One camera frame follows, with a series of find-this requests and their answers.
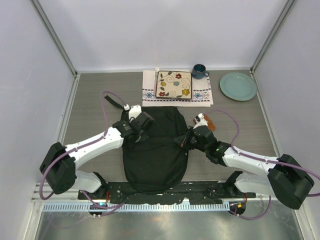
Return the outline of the brown leather wallet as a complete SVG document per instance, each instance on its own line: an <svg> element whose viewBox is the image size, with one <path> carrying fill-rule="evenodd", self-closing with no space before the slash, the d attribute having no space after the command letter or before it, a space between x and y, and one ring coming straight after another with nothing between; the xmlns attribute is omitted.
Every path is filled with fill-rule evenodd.
<svg viewBox="0 0 320 240"><path fill-rule="evenodd" d="M212 120L206 114L204 114L204 117L205 117L205 120L207 121L207 128L210 131L214 131L216 129L216 126L214 125Z"/></svg>

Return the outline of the black student backpack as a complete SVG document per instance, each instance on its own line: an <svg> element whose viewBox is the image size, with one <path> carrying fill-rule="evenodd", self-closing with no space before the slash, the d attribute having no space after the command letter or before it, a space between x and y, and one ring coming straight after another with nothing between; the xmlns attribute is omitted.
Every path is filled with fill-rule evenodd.
<svg viewBox="0 0 320 240"><path fill-rule="evenodd" d="M174 186L180 182L188 165L188 152L173 142L187 131L183 115L175 106L142 107L154 118L146 131L147 140L122 145L122 159L127 181L133 184ZM128 120L122 111L119 121Z"/></svg>

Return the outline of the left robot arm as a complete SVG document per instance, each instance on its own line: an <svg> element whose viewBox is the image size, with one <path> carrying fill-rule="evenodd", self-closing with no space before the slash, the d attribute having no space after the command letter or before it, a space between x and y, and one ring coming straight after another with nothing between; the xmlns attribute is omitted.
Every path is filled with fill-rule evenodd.
<svg viewBox="0 0 320 240"><path fill-rule="evenodd" d="M128 120L117 121L106 131L81 142L66 146L54 143L39 168L42 182L47 182L55 195L75 189L97 200L102 199L108 188L106 181L97 172L88 173L79 168L105 152L121 148L125 141L146 140L147 130L154 121L144 111L131 113Z"/></svg>

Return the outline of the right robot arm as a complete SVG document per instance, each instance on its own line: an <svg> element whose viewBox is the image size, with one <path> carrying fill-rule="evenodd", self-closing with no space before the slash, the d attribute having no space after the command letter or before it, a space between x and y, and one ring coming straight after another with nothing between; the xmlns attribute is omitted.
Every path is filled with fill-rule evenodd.
<svg viewBox="0 0 320 240"><path fill-rule="evenodd" d="M242 193L257 193L277 198L283 205L298 210L310 196L315 182L290 155L262 156L219 141L206 126L188 127L173 140L189 151L199 150L214 164L240 169L235 180L226 184L233 198Z"/></svg>

